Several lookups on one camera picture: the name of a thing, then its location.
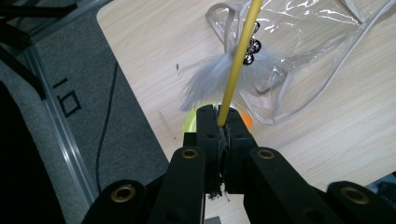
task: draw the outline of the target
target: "black cable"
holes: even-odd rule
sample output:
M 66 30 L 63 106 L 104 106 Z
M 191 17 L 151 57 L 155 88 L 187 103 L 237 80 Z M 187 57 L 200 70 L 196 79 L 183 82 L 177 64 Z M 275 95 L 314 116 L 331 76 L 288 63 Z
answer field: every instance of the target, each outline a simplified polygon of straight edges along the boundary
M 113 93 L 114 93 L 114 86 L 116 85 L 116 77 L 117 77 L 117 69 L 118 69 L 118 67 L 119 67 L 119 64 L 116 61 L 116 65 L 114 67 L 114 73 L 113 73 L 113 80 L 111 81 L 111 89 L 110 89 L 110 95 L 109 95 L 109 99 L 108 99 L 105 126 L 103 127 L 102 136 L 100 137 L 100 140 L 99 140 L 98 151 L 96 153 L 96 167 L 95 167 L 96 187 L 98 188 L 99 193 L 102 191 L 102 188 L 100 186 L 100 178 L 99 178 L 99 160 L 100 160 L 100 154 L 102 152 L 102 144 L 103 144 L 103 141 L 105 139 L 105 134 L 106 134 L 106 130 L 107 130 L 108 118 L 110 117 L 111 104 L 113 102 Z

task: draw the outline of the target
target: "wooden table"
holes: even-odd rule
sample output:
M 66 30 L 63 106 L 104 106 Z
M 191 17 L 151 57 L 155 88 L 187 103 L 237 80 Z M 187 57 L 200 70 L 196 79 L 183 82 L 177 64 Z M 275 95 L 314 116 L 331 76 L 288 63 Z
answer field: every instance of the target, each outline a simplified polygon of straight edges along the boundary
M 97 20 L 168 159 L 182 146 L 189 80 L 178 68 L 221 54 L 205 13 L 215 1 L 116 0 Z M 311 185 L 348 180 L 367 185 L 396 171 L 396 16 L 361 41 L 330 87 L 297 116 L 276 126 L 255 122 L 260 146 L 279 150 Z M 206 216 L 248 223 L 242 197 L 206 201 Z

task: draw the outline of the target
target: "gray carpet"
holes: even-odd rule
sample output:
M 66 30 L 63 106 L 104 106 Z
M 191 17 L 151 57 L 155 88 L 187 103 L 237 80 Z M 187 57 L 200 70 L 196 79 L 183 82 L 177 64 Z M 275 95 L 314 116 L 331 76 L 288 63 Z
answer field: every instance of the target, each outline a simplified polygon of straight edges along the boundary
M 65 6 L 73 1 L 52 1 L 49 6 L 57 6 L 54 2 Z M 64 109 L 93 183 L 116 64 L 96 21 L 98 9 L 85 12 L 35 43 L 47 80 Z M 23 61 L 20 52 L 13 52 Z M 0 80 L 7 85 L 21 109 L 48 170 L 66 223 L 80 223 L 88 208 L 68 172 L 46 108 L 34 89 L 1 62 Z M 166 171 L 168 162 L 120 69 L 112 97 L 99 163 L 102 188 L 125 178 L 147 184 Z

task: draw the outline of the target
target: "transparent plastic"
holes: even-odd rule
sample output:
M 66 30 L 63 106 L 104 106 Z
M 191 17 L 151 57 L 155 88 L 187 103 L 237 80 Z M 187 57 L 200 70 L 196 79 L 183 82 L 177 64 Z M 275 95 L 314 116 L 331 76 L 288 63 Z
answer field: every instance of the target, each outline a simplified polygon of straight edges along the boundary
M 254 35 L 262 49 L 252 65 L 243 67 L 236 87 L 241 97 L 233 102 L 270 125 L 295 115 L 326 89 L 349 53 L 395 2 L 264 1 L 257 19 L 261 28 Z M 224 45 L 224 55 L 195 65 L 202 71 L 186 88 L 187 94 L 195 95 L 187 99 L 184 109 L 210 100 L 210 95 L 214 99 L 221 95 L 249 4 L 219 3 L 207 11 L 206 18 Z M 217 91 L 196 94 L 205 88 Z

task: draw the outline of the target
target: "yellow stick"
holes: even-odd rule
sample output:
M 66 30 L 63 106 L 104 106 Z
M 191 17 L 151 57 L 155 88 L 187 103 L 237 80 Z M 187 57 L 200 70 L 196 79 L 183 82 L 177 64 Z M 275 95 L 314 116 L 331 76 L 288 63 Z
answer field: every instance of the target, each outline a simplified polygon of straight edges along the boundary
M 245 54 L 248 49 L 248 43 L 253 34 L 254 23 L 257 20 L 262 0 L 252 0 L 250 9 L 247 13 L 247 18 L 242 29 L 241 38 L 239 39 L 238 46 L 236 47 L 235 55 L 233 56 L 233 65 L 228 78 L 227 87 L 224 92 L 223 101 L 219 113 L 218 125 L 223 127 L 227 114 L 230 109 L 231 100 L 233 99 L 233 91 L 235 90 L 236 82 L 238 81 L 239 73 L 241 72 L 242 64 L 244 62 Z

